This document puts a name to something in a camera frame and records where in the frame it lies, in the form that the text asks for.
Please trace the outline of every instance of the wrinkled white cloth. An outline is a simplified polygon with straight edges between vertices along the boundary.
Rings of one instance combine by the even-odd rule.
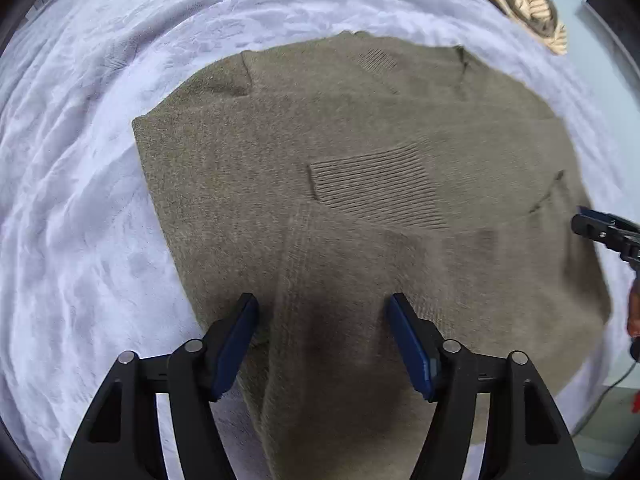
[[[119,352],[171,352],[201,333],[131,120],[223,57],[343,30],[463,44],[525,82],[566,121],[593,206],[628,215],[606,125],[569,60],[485,0],[49,0],[0,58],[0,414],[44,480],[59,477]],[[614,313],[603,346],[558,396],[569,425],[628,342],[632,274],[616,254],[598,254]],[[216,416],[239,480],[266,478],[237,391]],[[180,478],[165,404],[160,420],[170,477]]]

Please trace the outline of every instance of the ribbed cuff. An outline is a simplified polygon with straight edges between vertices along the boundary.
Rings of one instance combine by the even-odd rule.
[[[316,199],[360,219],[413,228],[446,227],[414,145],[310,165]]]

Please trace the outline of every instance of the metal pin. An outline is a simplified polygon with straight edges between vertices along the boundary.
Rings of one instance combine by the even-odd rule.
[[[458,352],[460,352],[462,345],[455,339],[447,339],[444,343],[442,343],[442,348],[445,352],[449,352],[450,354],[457,354]]]
[[[202,349],[202,341],[200,339],[191,339],[184,344],[184,349],[190,353],[199,352]]]
[[[135,356],[136,355],[131,350],[125,350],[122,354],[118,356],[118,362],[126,365],[132,362]]]
[[[511,354],[511,359],[513,359],[514,363],[519,365],[525,365],[529,361],[529,358],[527,357],[527,355],[524,352],[520,352],[520,351],[517,351]]]

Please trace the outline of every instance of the red object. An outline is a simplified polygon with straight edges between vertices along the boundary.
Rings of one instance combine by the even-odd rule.
[[[634,406],[631,408],[631,413],[640,413],[640,392],[636,392],[634,397]]]

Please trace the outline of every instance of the brown sweater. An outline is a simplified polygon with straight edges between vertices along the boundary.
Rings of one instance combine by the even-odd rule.
[[[462,48],[343,33],[243,52],[133,126],[203,327],[260,301],[241,386],[276,479],[409,478],[433,406],[383,319],[393,292],[473,351],[527,352],[552,391],[600,337],[562,123]]]

